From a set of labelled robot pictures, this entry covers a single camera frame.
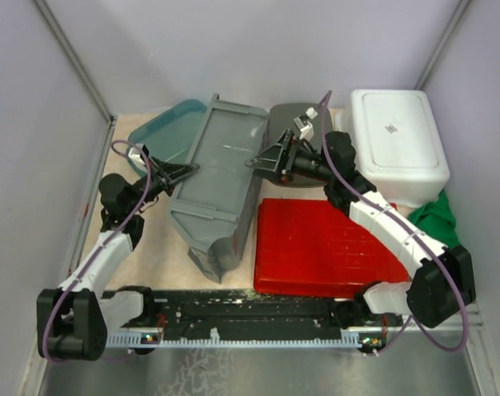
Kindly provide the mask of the teal translucent plastic tub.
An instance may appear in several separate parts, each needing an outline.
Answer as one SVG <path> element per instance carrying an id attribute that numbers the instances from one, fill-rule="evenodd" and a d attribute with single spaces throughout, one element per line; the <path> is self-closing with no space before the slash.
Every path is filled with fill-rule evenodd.
<path id="1" fill-rule="evenodd" d="M 163 162 L 185 163 L 206 111 L 204 103 L 187 99 L 141 125 L 128 140 Z"/>

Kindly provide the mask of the grey-green plastic tub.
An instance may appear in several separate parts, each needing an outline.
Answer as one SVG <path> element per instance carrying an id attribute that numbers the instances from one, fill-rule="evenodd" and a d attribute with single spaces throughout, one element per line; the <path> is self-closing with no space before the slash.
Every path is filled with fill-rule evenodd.
<path id="1" fill-rule="evenodd" d="M 277 142 L 285 130 L 293 130 L 299 134 L 299 130 L 294 123 L 296 116 L 305 113 L 310 107 L 316 109 L 316 102 L 291 102 L 274 105 L 269 111 L 267 132 L 263 140 L 263 148 L 268 149 Z M 320 151 L 321 149 L 321 124 L 324 120 L 326 131 L 333 130 L 333 118 L 330 110 L 318 111 L 318 115 L 311 120 L 314 127 L 314 136 L 310 140 L 311 145 Z M 321 187 L 324 183 L 307 177 L 295 175 L 289 187 L 292 188 L 315 188 Z"/>

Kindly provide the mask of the grey plastic crate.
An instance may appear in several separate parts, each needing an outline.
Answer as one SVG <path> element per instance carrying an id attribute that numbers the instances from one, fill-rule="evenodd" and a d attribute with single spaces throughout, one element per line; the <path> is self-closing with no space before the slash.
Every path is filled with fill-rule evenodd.
<path id="1" fill-rule="evenodd" d="M 262 185 L 245 163 L 268 145 L 268 121 L 267 110 L 214 94 L 186 158 L 199 168 L 167 208 L 189 257 L 215 283 L 243 258 Z"/>

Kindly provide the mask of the red plastic crate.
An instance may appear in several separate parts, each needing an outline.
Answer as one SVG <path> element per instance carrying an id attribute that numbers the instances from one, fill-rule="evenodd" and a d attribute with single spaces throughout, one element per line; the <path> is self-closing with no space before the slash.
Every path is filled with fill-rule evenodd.
<path id="1" fill-rule="evenodd" d="M 327 201 L 266 198 L 259 205 L 255 291 L 351 299 L 376 281 L 407 279 L 381 242 Z"/>

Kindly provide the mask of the large white plastic container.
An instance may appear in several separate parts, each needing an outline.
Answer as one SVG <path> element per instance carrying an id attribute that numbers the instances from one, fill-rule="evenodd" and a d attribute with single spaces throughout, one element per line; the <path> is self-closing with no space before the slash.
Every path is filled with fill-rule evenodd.
<path id="1" fill-rule="evenodd" d="M 437 200 L 450 178 L 425 92 L 358 89 L 335 115 L 351 136 L 360 173 L 384 198 L 418 208 Z"/>

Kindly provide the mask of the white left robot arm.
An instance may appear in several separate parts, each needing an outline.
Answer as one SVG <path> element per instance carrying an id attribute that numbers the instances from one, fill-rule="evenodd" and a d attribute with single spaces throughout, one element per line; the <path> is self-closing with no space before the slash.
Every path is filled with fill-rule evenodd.
<path id="1" fill-rule="evenodd" d="M 118 173 L 100 180 L 101 229 L 95 245 L 66 280 L 37 297 L 38 352 L 47 361 L 96 361 L 109 335 L 125 325 L 146 328 L 156 321 L 158 308 L 150 288 L 123 286 L 110 297 L 105 289 L 142 238 L 142 207 L 162 193 L 171 195 L 200 167 L 148 155 L 144 161 L 148 171 L 135 183 Z"/>

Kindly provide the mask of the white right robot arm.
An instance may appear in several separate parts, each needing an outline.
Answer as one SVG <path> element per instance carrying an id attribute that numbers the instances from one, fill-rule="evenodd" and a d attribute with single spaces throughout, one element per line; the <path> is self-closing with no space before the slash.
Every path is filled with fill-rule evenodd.
<path id="1" fill-rule="evenodd" d="M 360 324 L 374 326 L 384 314 L 394 314 L 433 329 L 459 315 L 463 331 L 469 330 L 467 308 L 475 301 L 469 251 L 447 246 L 403 217 L 357 169 L 348 133 L 324 131 L 316 149 L 303 134 L 287 129 L 246 165 L 256 176 L 283 185 L 296 176 L 323 182 L 331 206 L 398 259 L 406 281 L 376 280 L 355 295 L 351 310 Z"/>

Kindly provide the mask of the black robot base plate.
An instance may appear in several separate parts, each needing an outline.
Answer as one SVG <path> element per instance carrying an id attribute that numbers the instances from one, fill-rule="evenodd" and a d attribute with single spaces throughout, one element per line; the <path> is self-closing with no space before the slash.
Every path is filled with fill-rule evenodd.
<path id="1" fill-rule="evenodd" d="M 156 290 L 155 317 L 108 336 L 109 348 L 323 348 L 381 350 L 403 317 L 365 318 L 347 299 L 258 294 L 254 290 Z"/>

